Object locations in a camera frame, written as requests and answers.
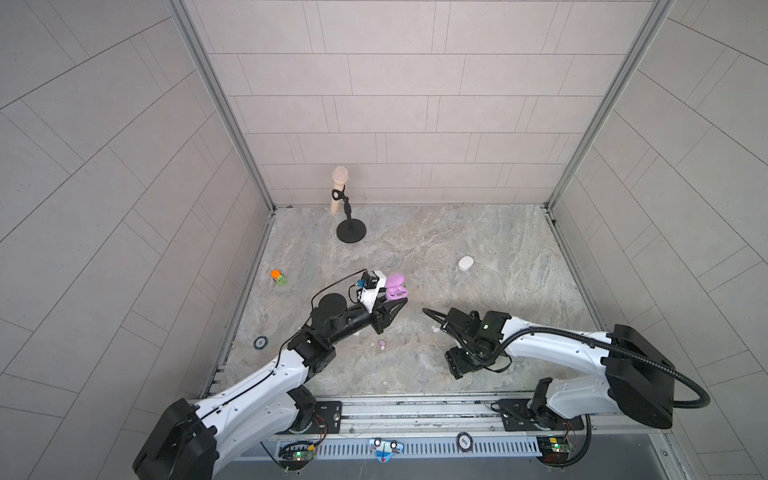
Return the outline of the purple earbud case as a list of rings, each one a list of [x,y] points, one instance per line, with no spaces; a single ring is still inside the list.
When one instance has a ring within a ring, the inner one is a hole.
[[[405,287],[405,276],[403,274],[394,274],[387,277],[385,282],[385,297],[388,301],[395,301],[408,297],[408,290]]]

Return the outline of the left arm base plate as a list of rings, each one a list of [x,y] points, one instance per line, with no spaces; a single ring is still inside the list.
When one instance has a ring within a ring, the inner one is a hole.
[[[314,410],[300,410],[294,423],[287,430],[293,435],[338,434],[340,431],[342,403],[340,401],[318,401]]]

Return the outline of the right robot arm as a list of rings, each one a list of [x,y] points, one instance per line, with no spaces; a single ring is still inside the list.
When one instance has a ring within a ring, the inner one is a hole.
[[[623,414],[642,425],[673,424],[673,366],[632,328],[578,332],[531,323],[508,313],[464,313],[452,308],[433,319],[456,341],[446,353],[452,375],[488,370],[495,363],[533,358],[577,371],[572,379],[541,379],[532,398],[512,417],[542,429],[562,430],[591,414]]]

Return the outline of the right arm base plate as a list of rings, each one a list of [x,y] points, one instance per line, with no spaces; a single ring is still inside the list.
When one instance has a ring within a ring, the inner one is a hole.
[[[501,416],[507,432],[579,431],[585,428],[581,416],[563,418],[533,399],[500,399],[491,404],[491,409]]]

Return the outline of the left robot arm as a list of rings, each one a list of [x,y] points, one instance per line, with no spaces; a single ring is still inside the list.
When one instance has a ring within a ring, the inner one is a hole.
[[[371,309],[328,294],[277,357],[227,390],[161,415],[132,463],[140,479],[212,479],[268,437],[305,429],[316,399],[306,382],[336,356],[335,345],[371,327],[382,333],[408,300],[379,295]]]

